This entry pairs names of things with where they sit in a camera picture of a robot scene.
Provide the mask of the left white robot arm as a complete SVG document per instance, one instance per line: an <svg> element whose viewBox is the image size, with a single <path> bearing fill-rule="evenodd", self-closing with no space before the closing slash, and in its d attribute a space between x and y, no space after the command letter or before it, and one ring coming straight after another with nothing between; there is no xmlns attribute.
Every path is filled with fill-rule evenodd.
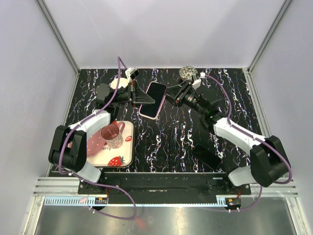
<svg viewBox="0 0 313 235"><path fill-rule="evenodd" d="M110 125L117 117L117 103L129 102L132 105L154 104L155 100L146 94L132 80L126 87L115 89L102 83L95 89L96 102L103 107L71 126L60 125L56 128L48 160L59 167L59 173L72 173L76 177L89 181L89 189L96 194L105 190L105 181L100 179L101 171L87 161L88 139L97 131Z"/></svg>

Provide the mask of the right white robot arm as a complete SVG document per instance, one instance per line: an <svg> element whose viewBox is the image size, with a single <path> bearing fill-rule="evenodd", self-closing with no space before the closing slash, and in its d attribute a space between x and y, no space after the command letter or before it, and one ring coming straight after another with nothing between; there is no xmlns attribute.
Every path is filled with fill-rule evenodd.
<svg viewBox="0 0 313 235"><path fill-rule="evenodd" d="M268 187L273 183L279 184L279 178L286 173L291 174L291 165L279 138L266 138L234 123L218 110L218 100L203 97L195 87L188 81L171 86L167 88L166 100L174 106L184 104L195 110L205 130L230 141L250 158L248 166L228 173L227 179L222 181L224 192L233 194L246 184Z"/></svg>

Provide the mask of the black smartphone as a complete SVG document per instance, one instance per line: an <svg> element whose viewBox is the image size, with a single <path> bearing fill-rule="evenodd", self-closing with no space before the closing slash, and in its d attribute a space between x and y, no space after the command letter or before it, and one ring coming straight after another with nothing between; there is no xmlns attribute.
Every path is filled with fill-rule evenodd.
<svg viewBox="0 0 313 235"><path fill-rule="evenodd" d="M212 170L217 170L222 166L222 159L200 144L194 147L192 155Z"/></svg>

